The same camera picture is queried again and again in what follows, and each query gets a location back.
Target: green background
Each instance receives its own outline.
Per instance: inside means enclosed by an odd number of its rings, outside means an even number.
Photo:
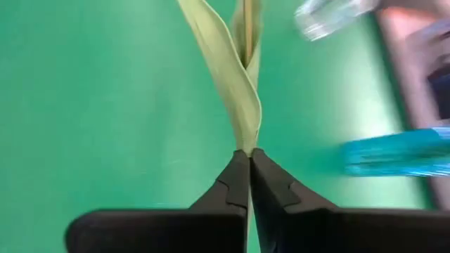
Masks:
[[[235,1],[210,1],[230,20]],[[429,207],[422,183],[342,174],[339,144],[401,131],[368,17],[318,42],[266,1],[259,146],[345,207]],[[64,252],[99,207],[188,207],[234,150],[175,1],[0,2],[0,252]],[[249,252],[258,252],[252,223]]]

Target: green leaf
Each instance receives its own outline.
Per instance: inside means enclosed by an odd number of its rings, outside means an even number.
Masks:
[[[238,52],[241,63],[248,69],[252,61],[257,63],[257,69],[259,69],[259,39],[262,30],[261,22],[261,1],[252,0],[251,8],[251,21],[252,21],[252,57],[250,63],[245,64],[245,16],[244,16],[244,0],[238,0],[236,4],[236,10],[233,14],[233,19],[231,22],[231,35],[233,37],[233,42],[235,44],[236,50]]]
[[[179,5],[197,39],[219,95],[231,118],[237,149],[250,156],[256,147],[261,124],[261,103],[256,92],[259,53],[249,77],[243,67],[225,22],[203,0],[179,0]]]

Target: plant stem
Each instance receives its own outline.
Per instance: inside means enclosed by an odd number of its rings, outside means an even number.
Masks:
[[[252,17],[252,0],[244,0],[244,23],[245,23],[245,67],[250,63],[253,49],[253,17]]]

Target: green table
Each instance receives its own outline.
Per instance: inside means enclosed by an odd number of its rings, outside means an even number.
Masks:
[[[339,144],[401,131],[399,110],[370,20],[309,43],[298,3],[265,5],[260,147],[338,205],[429,207],[417,179],[342,174]],[[175,1],[3,1],[0,117],[0,252],[64,252],[100,207],[188,207],[234,149]]]

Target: blurred object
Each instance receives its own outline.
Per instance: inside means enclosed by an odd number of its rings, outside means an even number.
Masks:
[[[440,20],[409,37],[440,119],[450,119],[450,20]]]
[[[307,0],[295,11],[298,27],[310,40],[320,39],[372,11],[379,0]]]
[[[407,131],[344,144],[345,168],[358,176],[450,175],[450,127]]]
[[[445,63],[428,76],[441,119],[450,119],[450,64]]]
[[[388,0],[382,10],[375,12],[375,25],[380,31],[382,52],[386,52],[386,68],[391,72],[392,84],[400,103],[405,108],[406,128],[425,129],[447,124],[439,116],[437,104],[428,82],[430,71],[413,48],[410,36],[440,19],[450,17],[447,0]],[[440,209],[450,210],[450,178],[427,179],[434,203]]]

